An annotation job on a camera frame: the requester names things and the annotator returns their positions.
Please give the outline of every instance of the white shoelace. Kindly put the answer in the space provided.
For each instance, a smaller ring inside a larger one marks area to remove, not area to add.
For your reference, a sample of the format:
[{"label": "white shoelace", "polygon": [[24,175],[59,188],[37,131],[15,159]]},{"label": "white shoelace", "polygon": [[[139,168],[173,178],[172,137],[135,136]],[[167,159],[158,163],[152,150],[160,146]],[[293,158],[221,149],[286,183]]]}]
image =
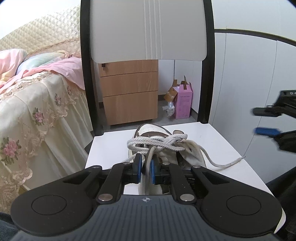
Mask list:
[{"label": "white shoelace", "polygon": [[[192,152],[191,149],[187,149],[185,147],[182,146],[182,143],[186,143],[187,145],[191,145],[193,148],[195,148],[197,150],[197,152]],[[135,146],[135,144],[138,145],[144,145],[144,147],[138,147]],[[240,162],[244,157],[240,157],[238,159],[236,159],[235,161],[228,163],[228,164],[216,164],[214,163],[211,158],[209,157],[208,153],[206,152],[206,150],[196,144],[194,141],[190,141],[187,140],[187,134],[173,134],[170,135],[166,138],[164,137],[157,137],[157,138],[150,138],[150,137],[136,137],[133,139],[130,139],[127,142],[127,147],[128,149],[135,151],[137,153],[146,155],[148,153],[148,146],[156,146],[156,149],[154,150],[154,153],[159,153],[161,152],[163,149],[169,149],[172,151],[186,151],[189,154],[193,155],[197,160],[201,160],[203,159],[203,157],[199,156],[198,153],[200,153],[200,151],[202,151],[205,156],[207,157],[207,159],[209,160],[209,162],[214,166],[214,167],[219,167],[219,168],[226,168],[226,167],[230,167],[238,162]],[[132,155],[131,157],[127,158],[124,161],[132,161],[135,158],[136,154]]]}]

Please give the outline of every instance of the white sneaker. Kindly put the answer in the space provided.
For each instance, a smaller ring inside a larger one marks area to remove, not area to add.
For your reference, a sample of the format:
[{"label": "white sneaker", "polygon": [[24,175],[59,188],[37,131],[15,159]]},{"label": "white sneaker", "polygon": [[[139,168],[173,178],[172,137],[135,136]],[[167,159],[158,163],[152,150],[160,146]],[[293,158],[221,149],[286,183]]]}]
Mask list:
[{"label": "white sneaker", "polygon": [[145,174],[141,175],[139,183],[139,195],[160,195],[168,193],[165,185],[154,185],[150,181],[150,163],[153,154],[156,154],[160,163],[169,162],[178,164],[182,169],[190,169],[193,165],[206,167],[205,154],[209,162],[220,168],[230,167],[243,159],[240,157],[235,161],[219,165],[214,163],[205,149],[194,141],[187,140],[187,134],[175,130],[171,134],[165,128],[156,124],[143,124],[138,127],[135,135],[127,142],[129,158],[125,161],[132,161],[137,153],[142,154],[142,160],[146,160]]}]

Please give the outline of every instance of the gray floor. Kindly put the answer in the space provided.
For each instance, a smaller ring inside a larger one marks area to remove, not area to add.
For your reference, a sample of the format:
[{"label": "gray floor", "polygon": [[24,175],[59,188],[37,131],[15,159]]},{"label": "gray floor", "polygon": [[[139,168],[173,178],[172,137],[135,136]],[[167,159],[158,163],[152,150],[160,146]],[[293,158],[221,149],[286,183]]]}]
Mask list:
[{"label": "gray floor", "polygon": [[173,117],[167,117],[166,112],[162,108],[162,106],[165,106],[165,105],[167,105],[167,102],[165,100],[158,102],[158,117],[157,117],[157,119],[153,119],[153,120],[144,120],[144,121],[137,121],[137,122],[131,122],[131,123],[110,126],[107,124],[104,109],[100,109],[99,118],[100,118],[100,121],[104,127],[105,132],[137,129],[137,127],[139,125],[144,124],[144,123],[155,123],[160,126],[167,126],[167,125],[176,125],[176,124],[196,122],[196,120],[192,116],[190,116],[189,118],[186,118],[186,119],[178,119],[178,120],[176,120]]}]

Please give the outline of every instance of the wooden drawer cabinet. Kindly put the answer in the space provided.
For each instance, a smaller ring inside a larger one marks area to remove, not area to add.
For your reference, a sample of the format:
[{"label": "wooden drawer cabinet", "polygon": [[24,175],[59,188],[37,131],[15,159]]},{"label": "wooden drawer cabinet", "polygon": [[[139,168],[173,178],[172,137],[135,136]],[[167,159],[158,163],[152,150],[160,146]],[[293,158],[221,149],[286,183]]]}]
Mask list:
[{"label": "wooden drawer cabinet", "polygon": [[99,64],[100,77],[144,72],[158,72],[158,60],[132,60],[106,63],[104,68]]},{"label": "wooden drawer cabinet", "polygon": [[109,125],[157,118],[157,91],[104,98]]},{"label": "wooden drawer cabinet", "polygon": [[109,125],[157,118],[158,60],[99,64]]},{"label": "wooden drawer cabinet", "polygon": [[119,74],[100,78],[103,97],[158,90],[158,72]]}]

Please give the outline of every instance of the brown shoe trim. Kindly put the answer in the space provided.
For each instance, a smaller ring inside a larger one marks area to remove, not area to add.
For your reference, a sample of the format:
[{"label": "brown shoe trim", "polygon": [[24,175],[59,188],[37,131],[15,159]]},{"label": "brown shoe trim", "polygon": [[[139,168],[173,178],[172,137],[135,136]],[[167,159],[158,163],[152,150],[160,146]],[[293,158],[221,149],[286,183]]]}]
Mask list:
[{"label": "brown shoe trim", "polygon": [[[145,123],[143,125],[146,125],[146,124],[150,124],[150,125],[154,125],[154,126],[157,126],[157,127],[161,127],[162,129],[164,129],[162,126],[159,126],[157,124],[153,124],[153,123]],[[143,125],[140,125],[137,129],[136,129],[136,132],[135,132],[135,135],[134,135],[134,138],[138,137],[139,134],[138,134],[138,131],[140,130],[140,128],[143,126]],[[164,129],[169,135],[171,135],[171,133],[167,130],[167,129]]]},{"label": "brown shoe trim", "polygon": [[167,134],[164,134],[162,132],[158,132],[158,131],[149,131],[149,132],[145,132],[142,135],[140,135],[142,137],[154,137],[154,136],[161,136],[161,137],[168,137]]}]

